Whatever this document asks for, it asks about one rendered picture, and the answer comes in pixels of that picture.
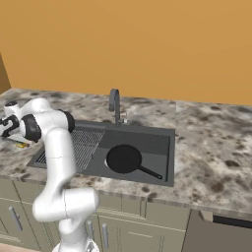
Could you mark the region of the grey sink tap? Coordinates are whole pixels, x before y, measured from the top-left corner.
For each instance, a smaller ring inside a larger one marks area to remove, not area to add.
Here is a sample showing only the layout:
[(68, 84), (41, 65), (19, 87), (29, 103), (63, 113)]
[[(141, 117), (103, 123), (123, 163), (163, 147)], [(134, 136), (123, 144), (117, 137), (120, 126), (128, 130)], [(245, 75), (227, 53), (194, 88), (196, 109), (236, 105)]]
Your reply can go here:
[(112, 89), (109, 94), (108, 109), (115, 113), (115, 126), (120, 127), (126, 124), (127, 117), (122, 118), (120, 115), (120, 93), (118, 89)]

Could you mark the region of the grey dishwasher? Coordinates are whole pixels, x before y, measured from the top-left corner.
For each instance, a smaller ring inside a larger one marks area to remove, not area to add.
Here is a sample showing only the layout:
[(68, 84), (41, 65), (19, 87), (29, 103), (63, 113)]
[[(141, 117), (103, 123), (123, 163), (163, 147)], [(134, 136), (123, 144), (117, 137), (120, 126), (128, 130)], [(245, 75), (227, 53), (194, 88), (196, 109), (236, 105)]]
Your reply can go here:
[(252, 252), (252, 229), (206, 222), (192, 211), (182, 252)]

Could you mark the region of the dark grey sink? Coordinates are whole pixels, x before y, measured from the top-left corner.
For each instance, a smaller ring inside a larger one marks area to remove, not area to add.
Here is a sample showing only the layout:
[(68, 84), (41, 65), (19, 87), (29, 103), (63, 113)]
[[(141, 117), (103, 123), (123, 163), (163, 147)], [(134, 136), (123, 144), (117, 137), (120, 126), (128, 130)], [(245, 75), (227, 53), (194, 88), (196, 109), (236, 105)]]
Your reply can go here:
[[(175, 130), (114, 123), (77, 120), (71, 133), (77, 172), (84, 175), (155, 184), (174, 185)], [(126, 144), (142, 156), (142, 166), (160, 174), (157, 179), (139, 169), (120, 174), (105, 164), (111, 148)]]

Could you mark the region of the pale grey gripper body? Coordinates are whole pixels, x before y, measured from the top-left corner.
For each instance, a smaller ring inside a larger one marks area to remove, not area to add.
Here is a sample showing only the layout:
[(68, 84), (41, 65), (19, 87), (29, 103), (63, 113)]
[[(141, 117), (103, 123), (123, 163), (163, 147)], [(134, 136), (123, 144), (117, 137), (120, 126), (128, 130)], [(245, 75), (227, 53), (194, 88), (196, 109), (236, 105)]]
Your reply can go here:
[(20, 143), (26, 143), (26, 144), (30, 144), (31, 143), (31, 141), (29, 141), (26, 138), (24, 138), (21, 134), (10, 135), (9, 137), (7, 137), (7, 139), (13, 140), (13, 141), (16, 141), (16, 142), (20, 142)]

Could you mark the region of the beige cupboard front panel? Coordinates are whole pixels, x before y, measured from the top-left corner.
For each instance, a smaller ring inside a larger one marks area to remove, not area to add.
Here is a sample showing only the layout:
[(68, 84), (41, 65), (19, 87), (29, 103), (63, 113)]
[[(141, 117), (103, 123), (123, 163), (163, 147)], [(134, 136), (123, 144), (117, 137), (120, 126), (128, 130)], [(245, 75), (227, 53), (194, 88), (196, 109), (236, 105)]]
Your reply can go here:
[(19, 201), (19, 194), (10, 179), (0, 178), (0, 198)]
[(99, 209), (137, 218), (143, 218), (146, 215), (146, 203), (118, 196), (101, 195)]
[(146, 219), (159, 226), (185, 230), (191, 210), (164, 204), (147, 203)]

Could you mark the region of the black frying pan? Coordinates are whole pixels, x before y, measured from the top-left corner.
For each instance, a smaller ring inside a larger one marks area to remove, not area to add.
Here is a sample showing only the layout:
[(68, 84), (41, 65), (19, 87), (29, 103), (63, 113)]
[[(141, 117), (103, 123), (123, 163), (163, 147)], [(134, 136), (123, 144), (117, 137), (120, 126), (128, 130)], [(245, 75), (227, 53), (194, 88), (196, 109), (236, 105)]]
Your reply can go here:
[(159, 180), (162, 176), (144, 166), (142, 166), (142, 155), (140, 151), (131, 145), (117, 145), (111, 148), (106, 155), (106, 164), (114, 172), (127, 174), (136, 170), (141, 170)]

